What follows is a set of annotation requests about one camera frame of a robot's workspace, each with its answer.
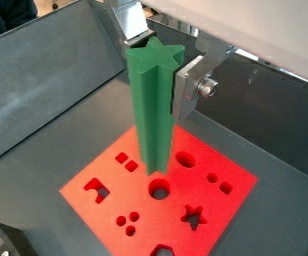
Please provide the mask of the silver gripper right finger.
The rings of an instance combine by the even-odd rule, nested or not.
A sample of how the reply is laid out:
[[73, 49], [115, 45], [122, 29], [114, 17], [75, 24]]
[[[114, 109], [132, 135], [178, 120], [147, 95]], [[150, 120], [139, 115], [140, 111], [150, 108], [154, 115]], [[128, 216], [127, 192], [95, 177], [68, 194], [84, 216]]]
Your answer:
[[210, 98], [215, 94], [218, 82], [211, 78], [211, 73], [236, 50], [232, 44], [206, 32], [198, 33], [195, 48], [200, 54], [175, 73], [171, 102], [175, 121], [187, 117], [199, 97]]

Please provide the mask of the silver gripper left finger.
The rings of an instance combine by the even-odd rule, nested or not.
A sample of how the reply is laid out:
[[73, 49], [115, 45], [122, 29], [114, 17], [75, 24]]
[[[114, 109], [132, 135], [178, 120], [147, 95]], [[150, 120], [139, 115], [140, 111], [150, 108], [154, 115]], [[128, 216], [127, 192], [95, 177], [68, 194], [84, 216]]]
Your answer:
[[138, 0], [103, 0], [118, 33], [122, 49], [143, 47], [154, 31], [148, 29], [142, 4]]

